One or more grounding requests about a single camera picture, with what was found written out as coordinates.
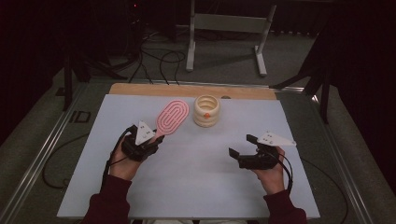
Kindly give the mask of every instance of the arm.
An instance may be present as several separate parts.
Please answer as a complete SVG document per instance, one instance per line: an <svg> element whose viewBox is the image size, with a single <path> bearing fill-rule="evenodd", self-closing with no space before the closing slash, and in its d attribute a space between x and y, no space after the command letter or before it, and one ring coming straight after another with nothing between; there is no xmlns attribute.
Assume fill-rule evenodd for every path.
<svg viewBox="0 0 396 224"><path fill-rule="evenodd" d="M279 160L283 161L285 151L280 147L277 148L280 155ZM305 211L296 208L291 202L289 193L285 190L283 183L283 168L277 164L270 170L253 170L262 182L262 187L267 192L264 200L267 202L270 211L269 223L306 223Z"/></svg>
<svg viewBox="0 0 396 224"><path fill-rule="evenodd" d="M125 157L120 144L114 152L112 162ZM126 159L112 165L100 193L91 196L90 207L81 223L127 224L130 205L126 201L126 195L140 164L139 161Z"/></svg>

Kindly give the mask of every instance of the sleeve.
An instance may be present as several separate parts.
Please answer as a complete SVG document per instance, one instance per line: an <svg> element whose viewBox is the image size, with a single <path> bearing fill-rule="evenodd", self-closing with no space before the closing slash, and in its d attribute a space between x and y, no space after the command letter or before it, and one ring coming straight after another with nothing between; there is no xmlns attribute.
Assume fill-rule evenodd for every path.
<svg viewBox="0 0 396 224"><path fill-rule="evenodd" d="M279 193L266 195L264 200L267 202L270 211L269 224L283 223L306 223L305 211L294 207L289 193L286 190Z"/></svg>
<svg viewBox="0 0 396 224"><path fill-rule="evenodd" d="M108 175L102 191L90 199L82 224L127 224L130 205L126 195L132 181Z"/></svg>

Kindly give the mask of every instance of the pink object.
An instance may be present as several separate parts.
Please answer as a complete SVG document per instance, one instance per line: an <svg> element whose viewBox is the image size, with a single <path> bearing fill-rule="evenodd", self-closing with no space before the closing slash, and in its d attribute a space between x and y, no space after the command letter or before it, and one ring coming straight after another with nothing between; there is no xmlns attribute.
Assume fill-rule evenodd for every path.
<svg viewBox="0 0 396 224"><path fill-rule="evenodd" d="M149 141L154 142L158 137L174 133L184 119L189 115L189 106L181 100L171 101L157 118L157 132Z"/></svg>

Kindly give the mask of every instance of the white table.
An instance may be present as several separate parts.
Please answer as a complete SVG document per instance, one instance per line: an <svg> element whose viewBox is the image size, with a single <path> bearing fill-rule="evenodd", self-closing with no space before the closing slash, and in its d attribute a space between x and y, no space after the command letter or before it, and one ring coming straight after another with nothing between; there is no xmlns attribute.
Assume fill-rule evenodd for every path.
<svg viewBox="0 0 396 224"><path fill-rule="evenodd" d="M219 122L211 128L195 125L190 113L174 134L164 138L158 152L139 168L127 196L132 208L129 217L259 219L269 216L262 198L265 191L260 181L251 171L238 168L237 161L228 155L228 147L241 154L255 154L255 146L246 141L246 134L259 136L266 130L292 139L282 106L274 99L273 93L254 88L133 84L119 86L119 89L125 90L125 86L130 89L111 92L139 93L106 96L64 196L58 217L85 215L90 197L99 191L109 153L128 125L137 124L142 119L148 126L155 127L157 115L170 100L182 99L192 106L195 99L192 96L203 92L231 97L246 97L255 93L256 97L268 96L272 100L221 99ZM154 95L142 95L139 89ZM157 92L161 92L163 96L156 96ZM190 96L172 96L177 92ZM296 206L305 210L309 218L319 217L297 148L283 148L294 172L291 199Z"/></svg>

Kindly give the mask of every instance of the cream container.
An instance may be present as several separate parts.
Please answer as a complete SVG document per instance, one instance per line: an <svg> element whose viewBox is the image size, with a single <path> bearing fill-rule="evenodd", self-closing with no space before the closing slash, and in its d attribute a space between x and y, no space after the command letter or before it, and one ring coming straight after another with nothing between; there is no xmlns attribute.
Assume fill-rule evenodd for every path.
<svg viewBox="0 0 396 224"><path fill-rule="evenodd" d="M201 95L194 101L194 122L204 128L212 127L219 120L220 102L212 95Z"/></svg>

